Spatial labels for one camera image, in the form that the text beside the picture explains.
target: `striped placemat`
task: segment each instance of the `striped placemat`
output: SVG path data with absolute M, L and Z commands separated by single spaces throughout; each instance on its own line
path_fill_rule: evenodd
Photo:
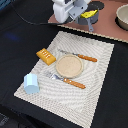
M 38 76 L 40 92 L 28 95 L 25 93 L 24 83 L 22 83 L 14 96 L 48 110 L 83 128 L 89 128 L 113 48 L 114 45 L 110 43 L 60 31 L 47 49 L 56 59 L 64 55 L 58 49 L 98 59 L 96 63 L 82 60 L 84 71 L 79 77 L 72 79 L 86 85 L 86 89 L 80 89 L 62 81 L 47 78 L 44 75 L 46 70 L 59 75 L 55 69 L 56 62 L 47 66 L 42 60 L 39 60 L 31 73 Z

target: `table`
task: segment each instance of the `table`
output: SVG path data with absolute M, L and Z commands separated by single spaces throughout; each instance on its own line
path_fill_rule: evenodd
M 53 2 L 16 1 L 17 12 L 30 22 L 47 22 Z M 36 52 L 47 48 L 59 31 L 115 44 L 91 128 L 128 127 L 128 44 L 69 30 L 59 26 L 25 23 L 11 6 L 0 12 L 0 104 L 29 115 L 54 128 L 81 128 L 57 115 L 14 97 L 39 58 Z

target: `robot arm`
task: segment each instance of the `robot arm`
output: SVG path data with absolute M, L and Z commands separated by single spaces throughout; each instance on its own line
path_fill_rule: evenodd
M 91 0 L 52 0 L 54 2 L 53 10 L 56 20 L 64 23 L 70 16 L 75 20 L 88 7 Z

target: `butter knife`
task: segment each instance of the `butter knife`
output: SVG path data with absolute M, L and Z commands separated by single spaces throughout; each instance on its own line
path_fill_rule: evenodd
M 65 54 L 73 54 L 73 55 L 76 55 L 78 56 L 79 58 L 81 59 L 85 59 L 85 60 L 89 60 L 89 61 L 93 61 L 93 62 L 97 62 L 97 59 L 96 58 L 92 58 L 92 57 L 88 57 L 88 56 L 84 56 L 84 55 L 80 55 L 80 54 L 75 54 L 75 53 L 70 53 L 70 52 L 67 52 L 67 51 L 63 51 L 61 49 L 58 49 L 60 52 L 62 53 L 65 53 Z

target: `metal fork tines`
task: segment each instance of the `metal fork tines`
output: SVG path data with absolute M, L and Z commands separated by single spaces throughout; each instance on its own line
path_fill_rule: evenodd
M 53 73 L 51 73 L 51 72 L 49 72 L 49 71 L 46 71 L 45 72 L 45 76 L 46 77 L 49 77 L 49 78 L 51 78 L 51 79 L 58 79 L 58 80 L 64 80 L 64 78 L 60 78 L 60 77 L 58 77 L 56 74 L 53 74 Z

